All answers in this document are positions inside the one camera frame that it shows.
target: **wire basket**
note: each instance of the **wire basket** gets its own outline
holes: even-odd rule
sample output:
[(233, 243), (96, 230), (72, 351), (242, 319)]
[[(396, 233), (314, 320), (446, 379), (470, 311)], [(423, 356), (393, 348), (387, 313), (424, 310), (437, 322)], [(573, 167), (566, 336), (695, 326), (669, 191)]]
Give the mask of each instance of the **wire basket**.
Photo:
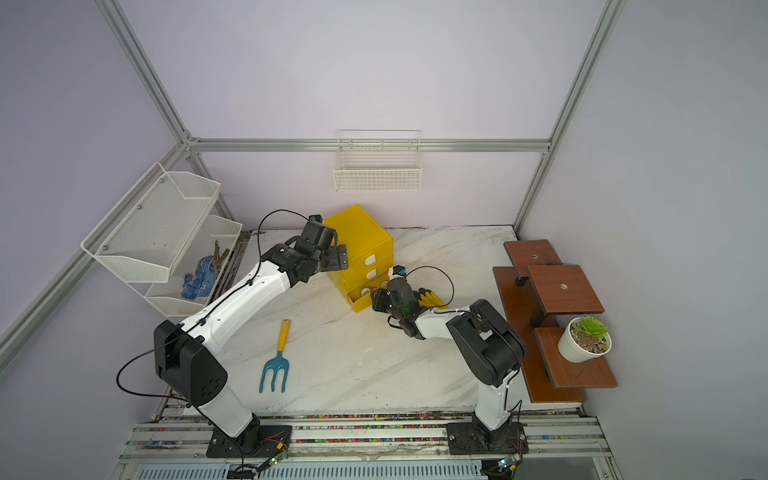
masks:
[[(208, 304), (210, 293), (215, 290), (215, 286), (219, 283), (224, 271), (223, 266), (227, 265), (227, 261), (232, 255), (242, 227), (243, 224), (241, 223), (216, 215), (208, 215), (203, 222), (203, 227), (190, 242), (190, 246), (179, 261), (179, 266), (169, 281), (152, 283), (143, 297), (165, 316), (189, 316), (199, 312)], [(195, 299), (184, 298), (182, 295), (184, 277), (187, 274), (195, 273), (200, 259), (214, 254), (216, 242), (219, 243), (220, 254), (224, 254), (226, 250), (229, 252), (217, 274), (216, 281), (213, 283), (214, 288), (211, 288), (210, 293), (206, 296), (199, 296)]]
[(106, 240), (93, 250), (81, 245), (126, 283), (169, 281), (219, 197), (218, 182), (153, 168), (161, 175)]
[(420, 133), (417, 130), (339, 131), (339, 149), (333, 168), (336, 191), (420, 191)]

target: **wooden shelf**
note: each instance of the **wooden shelf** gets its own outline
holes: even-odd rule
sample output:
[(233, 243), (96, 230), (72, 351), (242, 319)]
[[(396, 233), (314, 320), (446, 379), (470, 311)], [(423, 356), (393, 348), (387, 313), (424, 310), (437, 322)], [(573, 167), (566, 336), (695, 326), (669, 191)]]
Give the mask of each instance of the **wooden shelf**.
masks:
[(538, 345), (544, 354), (547, 373), (556, 389), (584, 387), (609, 389), (618, 386), (611, 367), (604, 356), (582, 363), (571, 363), (560, 355), (558, 341), (564, 328), (538, 328), (535, 330)]
[(545, 315), (605, 311), (580, 266), (531, 265), (528, 270)]
[(554, 251), (549, 240), (519, 240), (504, 242), (504, 250), (518, 269), (521, 279), (529, 277), (528, 267), (531, 265), (562, 265), (560, 257)]
[(583, 402), (586, 400), (584, 389), (556, 389), (551, 384), (544, 356), (541, 354), (534, 329), (531, 327), (531, 318), (540, 310), (531, 282), (523, 286), (515, 285), (518, 271), (513, 266), (495, 266), (493, 275), (502, 297), (507, 321), (525, 342), (526, 353), (522, 359), (523, 375), (531, 402)]

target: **white wall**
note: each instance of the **white wall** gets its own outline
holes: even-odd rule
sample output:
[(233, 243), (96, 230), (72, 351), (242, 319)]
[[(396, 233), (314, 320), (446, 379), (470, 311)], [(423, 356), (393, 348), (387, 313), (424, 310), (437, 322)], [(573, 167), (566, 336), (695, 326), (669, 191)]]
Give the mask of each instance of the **white wall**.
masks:
[(121, 1), (192, 134), (230, 138), (549, 138), (604, 3)]
[[(0, 6), (0, 332), (174, 139), (92, 0)], [(157, 402), (120, 392), (161, 316), (103, 268), (0, 382), (3, 478), (103, 479)], [(126, 383), (163, 392), (151, 361)]]
[[(237, 221), (255, 229), (271, 210), (329, 217), (360, 204), (384, 227), (509, 225), (538, 153), (427, 153), (422, 190), (410, 193), (340, 193), (333, 185), (334, 153), (203, 155)], [(275, 214), (265, 227), (300, 227), (303, 220)]]
[(614, 339), (627, 480), (765, 478), (768, 4), (628, 2), (524, 225)]

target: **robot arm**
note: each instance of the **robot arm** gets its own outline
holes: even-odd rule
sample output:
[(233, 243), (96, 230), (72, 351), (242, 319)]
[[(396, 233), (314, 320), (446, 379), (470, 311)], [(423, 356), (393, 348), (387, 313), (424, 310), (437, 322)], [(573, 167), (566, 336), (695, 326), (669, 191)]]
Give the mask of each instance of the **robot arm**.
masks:
[(259, 421), (230, 388), (216, 360), (227, 340), (270, 300), (322, 271), (346, 270), (345, 245), (333, 228), (307, 222), (302, 234), (272, 247), (239, 283), (178, 325), (166, 320), (154, 331), (155, 372), (244, 455), (258, 446)]
[[(404, 270), (395, 267), (395, 271)], [(373, 309), (395, 318), (406, 335), (417, 339), (453, 339), (467, 366), (480, 381), (475, 417), (490, 432), (509, 418), (507, 391), (520, 369), (525, 344), (487, 300), (456, 310), (421, 306), (404, 276), (372, 293)]]

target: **blue garden fork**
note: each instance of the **blue garden fork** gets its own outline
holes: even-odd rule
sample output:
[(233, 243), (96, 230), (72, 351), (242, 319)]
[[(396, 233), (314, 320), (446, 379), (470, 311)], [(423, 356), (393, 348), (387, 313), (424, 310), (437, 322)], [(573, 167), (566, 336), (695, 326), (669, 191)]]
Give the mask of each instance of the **blue garden fork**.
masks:
[(277, 373), (280, 370), (284, 370), (283, 374), (283, 393), (286, 392), (286, 380), (288, 380), (288, 360), (283, 358), (283, 350), (286, 348), (286, 340), (288, 340), (288, 329), (290, 328), (290, 320), (283, 320), (283, 325), (280, 326), (280, 340), (277, 341), (277, 356), (271, 360), (267, 360), (264, 364), (264, 371), (261, 374), (261, 383), (259, 383), (259, 393), (264, 391), (264, 378), (269, 370), (273, 371), (272, 375), (272, 391), (275, 391), (275, 380), (277, 380)]

